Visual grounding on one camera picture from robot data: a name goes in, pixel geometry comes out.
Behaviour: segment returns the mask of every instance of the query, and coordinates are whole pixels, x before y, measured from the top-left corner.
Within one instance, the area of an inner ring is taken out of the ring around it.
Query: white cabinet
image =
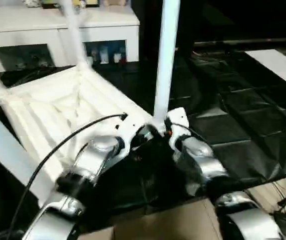
[[[113,27],[90,27],[81,28],[83,42],[101,42],[125,40],[126,59],[129,62],[137,62],[138,59],[138,26],[113,26]],[[65,49],[66,57],[70,65],[76,64],[76,57],[71,48],[71,38],[67,29],[60,29],[59,34]]]
[[[58,31],[55,29],[0,32],[0,47],[47,44],[55,66],[68,65]],[[0,61],[0,72],[5,71]]]
[[[78,15],[83,42],[124,40],[126,59],[139,61],[139,20],[130,6],[86,8]],[[0,7],[0,47],[46,44],[55,66],[75,65],[66,19],[57,9]],[[4,71],[0,61],[0,72]]]

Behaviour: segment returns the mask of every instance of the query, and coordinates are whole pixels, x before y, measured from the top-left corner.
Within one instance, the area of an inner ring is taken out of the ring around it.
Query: black floor mat
[[[156,64],[107,64],[95,69],[152,114]],[[193,129],[236,178],[232,189],[286,177],[286,82],[254,59],[245,53],[190,60],[177,57],[170,98],[170,109],[186,109]],[[102,176],[94,207],[84,216],[87,230],[191,199],[166,141],[147,144]]]

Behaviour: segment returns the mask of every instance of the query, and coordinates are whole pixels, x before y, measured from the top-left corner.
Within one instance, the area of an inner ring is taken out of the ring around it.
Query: floor
[[[209,200],[126,221],[80,240],[221,240]]]

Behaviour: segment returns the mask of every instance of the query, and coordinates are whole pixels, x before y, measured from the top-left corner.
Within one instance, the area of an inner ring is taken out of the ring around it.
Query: white metal frame
[[[95,77],[96,73],[89,72],[86,62],[86,54],[84,45],[81,41],[81,33],[78,28],[76,17],[72,10],[72,4],[70,0],[64,0],[64,8],[67,15],[68,27],[72,35],[74,51],[77,56],[78,67],[85,75],[92,75]],[[166,116],[169,90],[171,84],[171,69],[173,68],[175,41],[177,22],[179,15],[179,3],[180,1],[165,0],[163,7],[162,17],[162,34],[160,43],[160,56],[159,56],[159,70],[157,78],[157,90],[156,90],[156,103],[155,103],[155,116],[159,120],[163,120]],[[97,87],[103,87],[105,91],[112,86],[106,85],[105,82],[99,82]],[[7,95],[9,91],[0,83],[0,95]],[[123,102],[127,106],[133,106],[131,101],[124,102],[118,91],[115,92],[119,101]],[[35,162],[29,154],[22,148],[17,140],[8,132],[8,130],[0,122],[0,162],[20,180],[23,184],[28,182],[29,177],[36,168],[37,162]],[[40,204],[46,199],[50,189],[52,188],[51,179],[47,174],[41,172],[36,182],[33,184],[31,191],[39,198]]]

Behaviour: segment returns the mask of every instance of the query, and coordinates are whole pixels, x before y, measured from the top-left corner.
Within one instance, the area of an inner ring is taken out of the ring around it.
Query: black plastic sheet
[[[96,70],[152,114],[156,64],[105,64]],[[38,78],[43,71],[24,82]],[[13,76],[2,77],[7,85]],[[245,53],[175,59],[170,109],[184,107],[242,190],[286,177],[286,81]],[[84,216],[88,231],[203,198],[185,191],[168,139],[154,139],[107,171]]]

